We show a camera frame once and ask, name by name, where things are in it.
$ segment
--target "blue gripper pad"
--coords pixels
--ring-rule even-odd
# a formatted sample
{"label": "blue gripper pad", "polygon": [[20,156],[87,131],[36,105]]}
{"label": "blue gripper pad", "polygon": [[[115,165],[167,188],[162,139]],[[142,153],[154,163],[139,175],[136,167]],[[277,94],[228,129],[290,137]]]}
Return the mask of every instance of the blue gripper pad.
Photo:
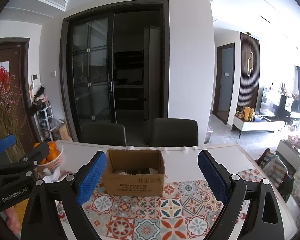
{"label": "blue gripper pad", "polygon": [[94,160],[94,163],[88,169],[86,175],[79,183],[77,201],[80,206],[82,206],[84,202],[90,200],[92,192],[96,188],[96,185],[98,184],[102,173],[106,169],[106,166],[106,154],[104,152],[100,152],[100,154]]}
{"label": "blue gripper pad", "polygon": [[226,205],[226,203],[228,202],[227,185],[223,177],[218,172],[216,165],[218,164],[216,162],[215,164],[213,164],[212,161],[205,154],[205,150],[199,153],[198,166],[202,174],[207,180],[216,200],[221,201],[223,205]]}
{"label": "blue gripper pad", "polygon": [[3,153],[6,149],[10,148],[16,143],[16,138],[13,134],[8,135],[7,137],[0,140],[0,153]]}

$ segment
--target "dark wood slat wall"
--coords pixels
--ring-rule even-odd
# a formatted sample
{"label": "dark wood slat wall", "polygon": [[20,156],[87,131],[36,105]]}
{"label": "dark wood slat wall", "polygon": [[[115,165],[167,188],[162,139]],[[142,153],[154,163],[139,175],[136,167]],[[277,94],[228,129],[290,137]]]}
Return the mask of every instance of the dark wood slat wall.
{"label": "dark wood slat wall", "polygon": [[[241,111],[245,106],[256,109],[259,78],[260,78],[260,44],[251,36],[240,33],[241,40],[241,77],[237,110]],[[253,53],[253,70],[248,76],[247,64],[250,53]]]}

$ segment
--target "silver screw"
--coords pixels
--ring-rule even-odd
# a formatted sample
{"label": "silver screw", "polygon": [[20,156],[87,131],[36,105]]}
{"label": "silver screw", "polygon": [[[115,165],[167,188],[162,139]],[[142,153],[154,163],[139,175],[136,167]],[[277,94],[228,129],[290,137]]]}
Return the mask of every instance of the silver screw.
{"label": "silver screw", "polygon": [[231,175],[231,178],[232,178],[233,180],[239,180],[239,179],[240,179],[240,177],[239,177],[238,174],[232,174],[232,175]]}
{"label": "silver screw", "polygon": [[74,176],[72,174],[69,174],[68,176],[66,176],[66,181],[71,181],[74,179]]}
{"label": "silver screw", "polygon": [[38,179],[35,184],[37,186],[40,186],[42,183],[43,183],[42,179]]}
{"label": "silver screw", "polygon": [[269,184],[270,184],[269,179],[263,179],[262,182],[263,182],[264,184],[266,184],[266,185],[269,185]]}

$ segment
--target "dark door frame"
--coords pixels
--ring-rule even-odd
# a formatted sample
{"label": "dark door frame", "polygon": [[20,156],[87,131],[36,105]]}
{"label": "dark door frame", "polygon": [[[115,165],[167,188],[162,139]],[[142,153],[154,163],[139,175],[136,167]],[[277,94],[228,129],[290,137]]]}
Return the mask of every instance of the dark door frame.
{"label": "dark door frame", "polygon": [[28,81],[28,49],[30,38],[0,38],[0,44],[15,43],[16,45],[22,45],[24,51],[21,54],[21,66],[20,66],[20,80],[21,80],[21,93],[22,93],[22,106],[26,114],[26,123],[30,127],[30,134],[35,142],[41,142],[41,137],[35,122],[34,116],[29,114],[31,107],[31,99],[29,94],[29,81]]}
{"label": "dark door frame", "polygon": [[222,78],[222,50],[223,49],[229,49],[233,48],[233,76],[232,76],[232,86],[231,86],[231,98],[230,98],[230,104],[229,109],[231,107],[231,101],[232,101],[232,92],[233,92],[233,83],[234,83],[234,62],[235,62],[235,47],[234,42],[230,44],[226,44],[220,47],[217,47],[217,75],[216,75],[216,86],[215,86],[215,92],[214,92],[214,101],[213,101],[213,110],[212,113],[220,119],[225,125],[227,124],[228,120],[223,120],[218,115],[218,106],[219,106],[219,97],[220,97],[220,89],[221,89],[221,78]]}
{"label": "dark door frame", "polygon": [[162,63],[162,81],[161,89],[163,91],[163,98],[161,98],[162,117],[168,117],[168,97],[169,97],[169,64],[170,64],[170,30],[169,30],[169,1],[168,0],[134,0],[124,1],[112,4],[106,4],[91,8],[77,14],[71,15],[62,22],[61,39],[60,39],[60,84],[63,107],[65,111],[66,120],[68,122],[68,128],[70,136],[74,141],[78,141],[78,137],[75,130],[74,120],[71,113],[69,88],[68,88],[68,76],[67,76],[67,64],[69,55],[67,54],[69,46],[69,33],[70,24],[80,21],[82,19],[93,19],[98,14],[107,12],[124,13],[135,11],[151,11],[160,10],[161,12],[161,46],[163,48],[163,54],[161,55]]}

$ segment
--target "patterned tablecloth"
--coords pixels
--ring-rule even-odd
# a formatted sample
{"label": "patterned tablecloth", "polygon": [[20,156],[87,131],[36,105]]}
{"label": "patterned tablecloth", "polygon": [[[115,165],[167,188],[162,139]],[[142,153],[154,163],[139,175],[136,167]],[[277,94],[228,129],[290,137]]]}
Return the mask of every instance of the patterned tablecloth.
{"label": "patterned tablecloth", "polygon": [[[262,179],[257,170],[238,172],[245,180]],[[243,202],[236,226],[242,226],[250,200]],[[177,240],[204,237],[223,204],[205,180],[166,183],[161,197],[108,195],[102,181],[82,206],[100,236],[126,240]],[[67,222],[62,203],[60,219]]]}

